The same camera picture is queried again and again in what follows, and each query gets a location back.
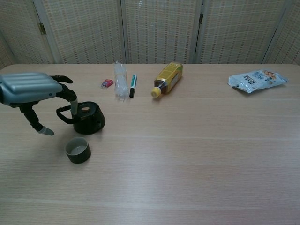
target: hinge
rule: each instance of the hinge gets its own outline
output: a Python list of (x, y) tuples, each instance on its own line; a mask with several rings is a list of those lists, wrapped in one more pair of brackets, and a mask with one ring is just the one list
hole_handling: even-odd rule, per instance
[(203, 13), (200, 14), (200, 17), (199, 17), (199, 24), (202, 24), (202, 21), (203, 21)]
[(38, 23), (38, 28), (39, 28), (39, 31), (41, 32), (41, 34), (47, 34), (45, 27), (42, 23)]

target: yellow bottle cap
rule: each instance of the yellow bottle cap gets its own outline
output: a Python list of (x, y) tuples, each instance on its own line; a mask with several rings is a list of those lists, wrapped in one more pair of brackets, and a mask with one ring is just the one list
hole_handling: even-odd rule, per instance
[(157, 98), (161, 94), (161, 89), (159, 87), (154, 87), (151, 91), (151, 95), (154, 98)]

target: black cup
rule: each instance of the black cup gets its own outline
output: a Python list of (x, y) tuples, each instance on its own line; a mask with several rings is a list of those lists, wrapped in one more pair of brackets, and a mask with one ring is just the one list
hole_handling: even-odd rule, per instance
[(69, 141), (65, 151), (72, 163), (83, 163), (90, 158), (90, 146), (83, 137), (75, 137)]

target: snack bag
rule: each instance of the snack bag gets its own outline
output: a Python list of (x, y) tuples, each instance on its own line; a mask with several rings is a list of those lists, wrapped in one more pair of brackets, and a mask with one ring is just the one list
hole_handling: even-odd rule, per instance
[(266, 69), (232, 75), (228, 79), (228, 84), (231, 87), (241, 89), (247, 93), (258, 89), (271, 88), (287, 82), (288, 80), (279, 73)]

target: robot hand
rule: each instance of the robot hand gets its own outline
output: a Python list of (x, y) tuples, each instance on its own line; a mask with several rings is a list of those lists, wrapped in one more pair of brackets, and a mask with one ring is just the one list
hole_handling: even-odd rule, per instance
[(71, 112), (77, 114), (77, 96), (66, 85), (73, 83), (66, 76), (48, 76), (44, 73), (22, 73), (0, 75), (0, 102), (10, 107), (19, 107), (32, 127), (40, 134), (53, 135), (54, 132), (41, 125), (33, 105), (39, 101), (60, 97), (71, 103)]

